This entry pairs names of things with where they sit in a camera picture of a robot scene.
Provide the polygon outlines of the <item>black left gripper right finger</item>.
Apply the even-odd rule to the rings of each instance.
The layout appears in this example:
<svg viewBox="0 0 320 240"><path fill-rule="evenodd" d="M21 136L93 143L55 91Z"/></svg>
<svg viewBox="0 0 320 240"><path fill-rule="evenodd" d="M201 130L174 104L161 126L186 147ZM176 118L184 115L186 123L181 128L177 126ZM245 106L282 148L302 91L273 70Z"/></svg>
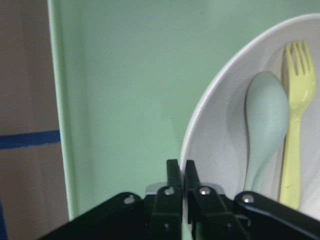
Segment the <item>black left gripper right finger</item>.
<svg viewBox="0 0 320 240"><path fill-rule="evenodd" d="M318 240L320 222L252 191L233 200L201 183L194 161L184 171L187 222L195 240Z"/></svg>

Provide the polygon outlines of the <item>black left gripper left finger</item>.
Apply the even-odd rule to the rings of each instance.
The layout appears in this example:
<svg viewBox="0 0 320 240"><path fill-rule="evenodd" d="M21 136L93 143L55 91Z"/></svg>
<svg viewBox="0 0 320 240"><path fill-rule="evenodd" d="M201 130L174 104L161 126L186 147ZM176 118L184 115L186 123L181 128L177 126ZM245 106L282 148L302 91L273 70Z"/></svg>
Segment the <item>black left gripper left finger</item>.
<svg viewBox="0 0 320 240"><path fill-rule="evenodd" d="M144 198L122 192L42 236L43 240L180 240L182 182L176 159L166 161L167 182Z"/></svg>

